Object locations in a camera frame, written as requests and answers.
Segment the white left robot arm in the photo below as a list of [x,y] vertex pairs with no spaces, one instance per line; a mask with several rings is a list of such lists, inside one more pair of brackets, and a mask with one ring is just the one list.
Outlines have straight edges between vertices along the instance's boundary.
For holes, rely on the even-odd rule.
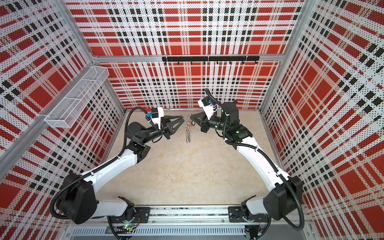
[[164,116],[158,127],[146,128],[138,122],[128,124],[123,149],[117,156],[80,175],[71,173],[65,177],[59,192],[51,200],[51,216],[78,225],[101,217],[120,217],[131,222],[137,215],[133,202],[124,197],[97,199],[97,192],[114,177],[142,161],[151,149],[148,142],[161,137],[169,139],[184,121],[182,116]]

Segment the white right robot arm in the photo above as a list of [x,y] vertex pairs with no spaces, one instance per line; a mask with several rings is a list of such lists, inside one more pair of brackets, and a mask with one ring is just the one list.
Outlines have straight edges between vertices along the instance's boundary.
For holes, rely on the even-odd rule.
[[283,171],[262,150],[253,134],[240,123],[237,102],[220,104],[222,114],[218,116],[218,104],[209,98],[198,101],[203,112],[193,114],[190,120],[198,124],[203,133],[210,129],[222,131],[222,138],[242,154],[257,171],[269,193],[263,197],[250,197],[241,203],[241,214],[245,221],[253,221],[257,215],[266,214],[273,220],[285,220],[296,230],[304,227],[302,208],[303,182]]

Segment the black hook rail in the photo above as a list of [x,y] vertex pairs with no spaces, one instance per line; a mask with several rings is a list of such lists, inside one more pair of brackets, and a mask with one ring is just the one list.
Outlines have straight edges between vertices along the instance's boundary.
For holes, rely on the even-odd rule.
[[164,63],[175,62],[258,62],[260,56],[197,56],[197,57],[162,57]]

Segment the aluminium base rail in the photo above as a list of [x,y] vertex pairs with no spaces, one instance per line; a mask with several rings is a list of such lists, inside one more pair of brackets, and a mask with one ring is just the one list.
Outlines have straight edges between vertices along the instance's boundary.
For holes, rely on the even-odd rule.
[[133,231],[130,223],[113,218],[91,219],[76,225],[66,222],[61,240],[109,240],[114,239],[111,228],[120,236],[139,239],[240,239],[240,240],[314,240],[316,235],[312,219],[305,213],[305,226],[295,231],[284,220],[274,220],[264,214],[246,221],[239,205],[154,205],[137,206],[142,223]]

